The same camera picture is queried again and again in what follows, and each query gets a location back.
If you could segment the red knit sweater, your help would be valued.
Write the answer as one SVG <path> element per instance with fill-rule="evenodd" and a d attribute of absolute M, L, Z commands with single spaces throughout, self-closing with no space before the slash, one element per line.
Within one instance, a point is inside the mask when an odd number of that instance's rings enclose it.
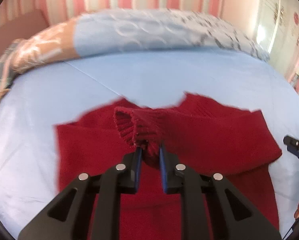
<path fill-rule="evenodd" d="M 136 147 L 144 149 L 140 188 L 121 198 L 120 239 L 180 239 L 180 198 L 161 187 L 159 146 L 196 172 L 226 176 L 278 228 L 269 165 L 282 152 L 261 111 L 224 106 L 186 94 L 168 108 L 142 108 L 117 100 L 56 127 L 58 186 L 77 175 L 97 175 Z"/>

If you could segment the light blue quilted bedspread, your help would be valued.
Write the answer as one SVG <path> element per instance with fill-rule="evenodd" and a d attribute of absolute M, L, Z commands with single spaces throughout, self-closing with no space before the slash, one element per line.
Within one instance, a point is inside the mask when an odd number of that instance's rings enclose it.
<path fill-rule="evenodd" d="M 216 49 L 111 54 L 50 64 L 16 78 L 0 102 L 0 221 L 17 237 L 57 194 L 54 125 L 119 96 L 141 106 L 185 92 L 260 109 L 278 144 L 299 139 L 299 96 L 266 62 Z"/>

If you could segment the white wardrobe with decals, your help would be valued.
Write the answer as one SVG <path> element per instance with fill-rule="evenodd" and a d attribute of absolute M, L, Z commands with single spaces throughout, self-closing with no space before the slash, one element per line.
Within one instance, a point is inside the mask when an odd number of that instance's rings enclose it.
<path fill-rule="evenodd" d="M 256 41 L 269 64 L 291 80 L 299 65 L 299 0 L 260 0 Z"/>

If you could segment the plaid pastel pillow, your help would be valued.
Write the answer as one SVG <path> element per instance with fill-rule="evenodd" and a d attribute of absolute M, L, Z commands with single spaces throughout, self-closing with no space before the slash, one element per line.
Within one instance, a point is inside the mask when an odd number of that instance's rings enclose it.
<path fill-rule="evenodd" d="M 14 40 L 4 53 L 0 56 L 0 91 L 9 88 L 13 79 L 17 75 L 11 67 L 11 60 L 15 51 L 24 42 L 24 39 Z"/>

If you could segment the patterned folded duvet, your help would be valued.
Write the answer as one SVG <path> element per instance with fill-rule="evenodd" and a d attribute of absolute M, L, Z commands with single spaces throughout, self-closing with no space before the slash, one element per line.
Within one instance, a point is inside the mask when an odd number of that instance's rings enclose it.
<path fill-rule="evenodd" d="M 85 13 L 21 40 L 9 67 L 18 74 L 45 64 L 139 50 L 216 47 L 263 61 L 269 54 L 228 22 L 174 9 L 107 9 Z"/>

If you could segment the pink padded headboard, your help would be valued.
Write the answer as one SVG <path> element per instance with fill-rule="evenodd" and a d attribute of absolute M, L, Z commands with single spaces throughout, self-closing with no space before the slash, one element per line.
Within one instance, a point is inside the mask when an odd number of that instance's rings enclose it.
<path fill-rule="evenodd" d="M 28 39 L 49 26 L 41 10 L 19 16 L 0 27 L 0 56 L 18 38 Z"/>

